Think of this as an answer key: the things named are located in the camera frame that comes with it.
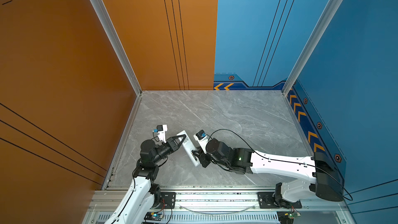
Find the white remote control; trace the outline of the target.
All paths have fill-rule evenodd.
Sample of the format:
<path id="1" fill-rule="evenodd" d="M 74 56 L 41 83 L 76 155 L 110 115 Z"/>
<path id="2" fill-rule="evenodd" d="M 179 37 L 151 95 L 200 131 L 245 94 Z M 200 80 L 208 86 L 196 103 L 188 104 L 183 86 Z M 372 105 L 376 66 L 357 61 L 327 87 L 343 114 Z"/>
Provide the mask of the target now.
<path id="1" fill-rule="evenodd" d="M 184 150 L 186 151 L 188 157 L 190 158 L 191 162 L 193 163 L 193 165 L 195 167 L 198 167 L 200 165 L 200 162 L 197 158 L 194 157 L 194 155 L 192 154 L 192 151 L 195 150 L 195 147 L 192 143 L 192 141 L 190 140 L 188 134 L 186 133 L 185 130 L 181 131 L 180 133 L 178 133 L 178 135 L 181 134 L 186 134 L 187 138 L 185 139 L 185 141 L 182 144 L 182 147 L 184 148 Z"/>

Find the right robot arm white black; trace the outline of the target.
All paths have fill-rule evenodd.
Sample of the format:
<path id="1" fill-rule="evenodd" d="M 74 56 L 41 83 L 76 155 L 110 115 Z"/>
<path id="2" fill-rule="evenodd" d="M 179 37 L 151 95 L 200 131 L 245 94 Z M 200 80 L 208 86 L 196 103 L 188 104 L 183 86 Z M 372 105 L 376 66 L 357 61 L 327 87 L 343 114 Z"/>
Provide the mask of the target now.
<path id="1" fill-rule="evenodd" d="M 217 139 L 201 139 L 199 143 L 199 147 L 191 153 L 204 168 L 213 163 L 239 175 L 275 174 L 292 177 L 291 182 L 276 184 L 273 199 L 277 206 L 289 208 L 312 196 L 332 202 L 344 200 L 340 174 L 325 153 L 314 152 L 309 157 L 286 157 L 249 148 L 231 148 Z"/>

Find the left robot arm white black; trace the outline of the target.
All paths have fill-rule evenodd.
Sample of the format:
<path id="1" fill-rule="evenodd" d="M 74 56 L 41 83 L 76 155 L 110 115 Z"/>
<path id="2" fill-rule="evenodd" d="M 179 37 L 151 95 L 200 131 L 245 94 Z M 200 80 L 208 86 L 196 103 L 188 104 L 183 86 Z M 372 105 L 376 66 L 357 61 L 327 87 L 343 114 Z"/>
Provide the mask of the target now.
<path id="1" fill-rule="evenodd" d="M 154 181 L 159 172 L 158 162 L 176 152 L 183 144 L 185 134 L 172 136 L 158 145 L 154 140 L 141 144 L 140 159 L 132 173 L 132 183 L 120 204 L 106 221 L 107 224 L 141 224 L 153 207 L 160 203 L 160 186 Z"/>

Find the green circuit board left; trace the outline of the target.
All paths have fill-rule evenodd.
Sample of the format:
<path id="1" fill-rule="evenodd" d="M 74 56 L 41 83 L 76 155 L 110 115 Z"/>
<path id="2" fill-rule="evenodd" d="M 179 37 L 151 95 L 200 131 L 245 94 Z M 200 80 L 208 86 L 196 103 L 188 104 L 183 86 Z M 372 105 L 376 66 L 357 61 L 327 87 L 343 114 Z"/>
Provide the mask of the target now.
<path id="1" fill-rule="evenodd" d="M 144 223 L 159 223 L 163 219 L 163 212 L 147 212 L 144 217 Z"/>

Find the circuit board right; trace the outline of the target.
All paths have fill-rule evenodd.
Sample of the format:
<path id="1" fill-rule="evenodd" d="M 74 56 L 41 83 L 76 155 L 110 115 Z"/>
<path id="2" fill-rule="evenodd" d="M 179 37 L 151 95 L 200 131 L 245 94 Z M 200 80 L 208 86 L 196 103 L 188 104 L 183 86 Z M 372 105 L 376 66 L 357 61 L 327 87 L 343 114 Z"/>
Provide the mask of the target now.
<path id="1" fill-rule="evenodd" d="M 281 224 L 293 224 L 294 220 L 301 217 L 300 212 L 277 212 L 278 220 Z"/>

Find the aluminium rail frame front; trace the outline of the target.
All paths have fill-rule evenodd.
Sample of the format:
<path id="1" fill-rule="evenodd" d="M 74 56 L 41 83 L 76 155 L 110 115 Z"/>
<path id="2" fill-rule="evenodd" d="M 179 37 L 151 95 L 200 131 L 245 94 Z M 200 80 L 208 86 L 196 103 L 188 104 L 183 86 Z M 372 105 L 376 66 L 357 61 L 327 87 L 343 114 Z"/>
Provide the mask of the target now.
<path id="1" fill-rule="evenodd" d="M 271 188 L 260 186 L 165 186 L 172 192 L 174 209 L 162 210 L 162 224 L 354 224 L 345 202 L 329 202 L 312 197 L 301 200 L 301 208 L 276 208 L 266 199 L 262 208 L 260 193 Z M 295 214 L 289 219 L 287 214 Z"/>

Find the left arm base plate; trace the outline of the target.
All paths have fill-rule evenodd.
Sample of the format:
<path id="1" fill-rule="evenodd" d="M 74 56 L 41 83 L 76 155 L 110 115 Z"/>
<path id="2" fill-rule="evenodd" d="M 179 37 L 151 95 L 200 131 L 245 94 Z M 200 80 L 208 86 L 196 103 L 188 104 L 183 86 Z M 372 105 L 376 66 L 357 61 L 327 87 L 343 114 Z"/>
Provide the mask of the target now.
<path id="1" fill-rule="evenodd" d="M 176 192 L 161 191 L 154 194 L 154 204 L 151 209 L 174 209 L 176 203 Z"/>

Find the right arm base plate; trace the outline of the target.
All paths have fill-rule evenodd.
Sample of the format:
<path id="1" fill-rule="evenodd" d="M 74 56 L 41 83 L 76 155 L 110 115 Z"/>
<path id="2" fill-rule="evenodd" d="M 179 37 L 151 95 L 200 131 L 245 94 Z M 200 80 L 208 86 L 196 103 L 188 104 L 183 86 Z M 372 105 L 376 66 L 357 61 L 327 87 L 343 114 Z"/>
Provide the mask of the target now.
<path id="1" fill-rule="evenodd" d="M 291 203 L 282 198 L 277 198 L 275 192 L 258 192 L 258 203 L 260 209 L 285 208 L 285 209 L 301 209 L 300 201 Z"/>

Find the left aluminium corner post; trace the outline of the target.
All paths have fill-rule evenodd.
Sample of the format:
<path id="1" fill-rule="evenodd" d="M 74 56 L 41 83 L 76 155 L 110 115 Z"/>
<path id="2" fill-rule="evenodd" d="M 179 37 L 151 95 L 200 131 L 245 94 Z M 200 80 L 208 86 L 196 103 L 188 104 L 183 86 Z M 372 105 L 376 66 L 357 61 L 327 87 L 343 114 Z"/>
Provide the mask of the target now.
<path id="1" fill-rule="evenodd" d="M 115 54 L 117 55 L 119 62 L 137 96 L 141 96 L 142 89 L 138 82 L 138 79 L 134 73 L 131 62 L 129 61 L 123 44 L 118 36 L 115 26 L 111 20 L 111 17 L 106 9 L 103 0 L 90 0 L 91 5 L 111 43 Z"/>

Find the aluminium corner post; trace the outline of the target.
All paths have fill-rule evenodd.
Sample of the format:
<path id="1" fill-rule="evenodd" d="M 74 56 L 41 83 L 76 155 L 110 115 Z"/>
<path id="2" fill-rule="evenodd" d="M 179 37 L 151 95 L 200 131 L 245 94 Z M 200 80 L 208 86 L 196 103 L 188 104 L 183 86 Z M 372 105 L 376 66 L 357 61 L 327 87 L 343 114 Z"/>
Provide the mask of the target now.
<path id="1" fill-rule="evenodd" d="M 308 41 L 306 42 L 302 52 L 300 53 L 283 89 L 282 94 L 287 96 L 292 89 L 294 83 L 298 79 L 301 71 L 311 57 L 313 51 L 321 40 L 325 30 L 329 26 L 331 20 L 335 16 L 343 0 L 328 0 L 320 18 L 318 19 Z"/>
<path id="2" fill-rule="evenodd" d="M 117 55 L 119 62 L 137 96 L 141 96 L 142 89 L 138 82 L 138 79 L 134 73 L 131 62 L 129 61 L 123 44 L 118 36 L 115 26 L 111 20 L 111 17 L 106 9 L 103 0 L 90 0 L 91 5 L 111 43 L 115 54 Z"/>

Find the right aluminium corner post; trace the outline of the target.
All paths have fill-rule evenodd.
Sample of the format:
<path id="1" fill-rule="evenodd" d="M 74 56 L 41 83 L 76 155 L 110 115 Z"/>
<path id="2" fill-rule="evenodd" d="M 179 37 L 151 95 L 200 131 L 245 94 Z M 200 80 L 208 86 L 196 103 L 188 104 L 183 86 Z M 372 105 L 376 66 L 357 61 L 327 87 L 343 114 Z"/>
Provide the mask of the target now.
<path id="1" fill-rule="evenodd" d="M 292 89 L 294 83 L 298 79 L 301 71 L 311 57 L 313 51 L 321 40 L 325 30 L 329 26 L 331 20 L 335 16 L 343 0 L 328 0 L 320 18 L 318 19 L 308 41 L 306 42 L 302 52 L 300 53 L 283 89 L 282 94 L 287 96 Z"/>

